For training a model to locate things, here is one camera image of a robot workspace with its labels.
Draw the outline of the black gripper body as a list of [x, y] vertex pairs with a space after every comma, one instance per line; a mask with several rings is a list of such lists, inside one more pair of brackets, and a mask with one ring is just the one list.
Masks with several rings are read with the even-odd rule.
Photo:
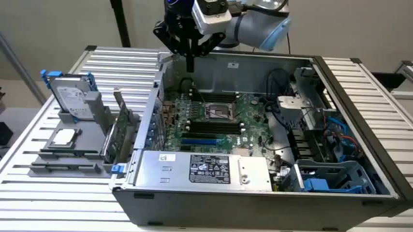
[[187, 37], [191, 40], [191, 35], [199, 33], [196, 28], [196, 20], [192, 17], [192, 7], [197, 3], [200, 12], [209, 13], [209, 3], [205, 0], [165, 0], [164, 1], [164, 21], [177, 21], [184, 24]]

